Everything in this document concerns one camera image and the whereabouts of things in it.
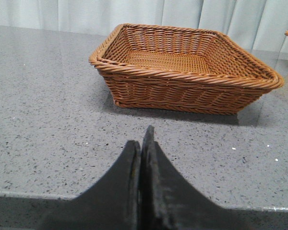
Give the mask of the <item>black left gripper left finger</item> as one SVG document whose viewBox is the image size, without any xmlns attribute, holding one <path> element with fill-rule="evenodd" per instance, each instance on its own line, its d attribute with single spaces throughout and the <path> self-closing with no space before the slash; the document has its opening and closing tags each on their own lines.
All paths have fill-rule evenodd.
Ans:
<svg viewBox="0 0 288 230">
<path fill-rule="evenodd" d="M 138 229 L 140 165 L 140 145 L 130 140 L 98 182 L 77 198 L 48 213 L 38 229 Z"/>
</svg>

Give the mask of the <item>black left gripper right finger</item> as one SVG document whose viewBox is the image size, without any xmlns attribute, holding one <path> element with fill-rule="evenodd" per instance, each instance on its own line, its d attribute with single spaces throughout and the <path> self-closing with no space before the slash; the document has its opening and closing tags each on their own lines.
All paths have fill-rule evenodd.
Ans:
<svg viewBox="0 0 288 230">
<path fill-rule="evenodd" d="M 148 126 L 142 145 L 142 228 L 144 230 L 231 230 L 228 211 L 190 185 L 154 140 Z"/>
</svg>

